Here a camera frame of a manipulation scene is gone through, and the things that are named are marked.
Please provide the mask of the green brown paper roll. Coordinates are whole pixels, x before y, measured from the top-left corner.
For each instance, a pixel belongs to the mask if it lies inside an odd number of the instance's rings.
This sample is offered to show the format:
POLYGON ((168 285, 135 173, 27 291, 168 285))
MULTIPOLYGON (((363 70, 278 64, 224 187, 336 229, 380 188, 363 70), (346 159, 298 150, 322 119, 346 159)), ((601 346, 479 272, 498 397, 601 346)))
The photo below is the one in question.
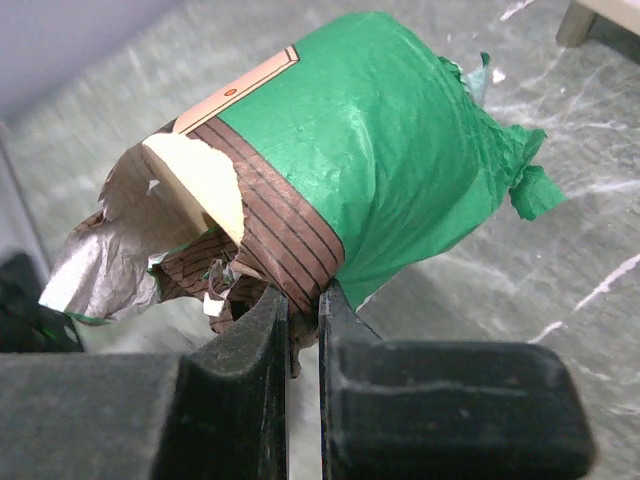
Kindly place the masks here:
POLYGON ((221 333, 273 287, 298 354, 332 280, 358 308, 504 200, 527 220, 563 202, 545 133, 500 125, 485 80, 388 14, 332 21, 129 148, 41 304, 103 325, 194 297, 221 333))

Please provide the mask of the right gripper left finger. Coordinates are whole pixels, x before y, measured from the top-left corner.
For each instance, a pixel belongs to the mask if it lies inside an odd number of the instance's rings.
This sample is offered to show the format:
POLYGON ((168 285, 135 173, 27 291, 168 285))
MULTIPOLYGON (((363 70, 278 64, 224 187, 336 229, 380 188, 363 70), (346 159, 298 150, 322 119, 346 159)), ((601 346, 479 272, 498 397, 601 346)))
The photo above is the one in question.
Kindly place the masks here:
POLYGON ((5 354, 5 479, 283 479, 287 303, 191 354, 5 354))

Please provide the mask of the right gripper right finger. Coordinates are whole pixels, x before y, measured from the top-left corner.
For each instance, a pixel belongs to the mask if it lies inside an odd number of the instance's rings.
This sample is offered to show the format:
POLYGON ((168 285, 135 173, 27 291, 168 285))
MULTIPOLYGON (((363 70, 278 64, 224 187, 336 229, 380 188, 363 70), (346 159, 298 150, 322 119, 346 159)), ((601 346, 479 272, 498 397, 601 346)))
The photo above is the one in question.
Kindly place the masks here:
POLYGON ((385 340, 319 300, 327 479, 580 479, 597 444, 572 376, 527 343, 385 340))

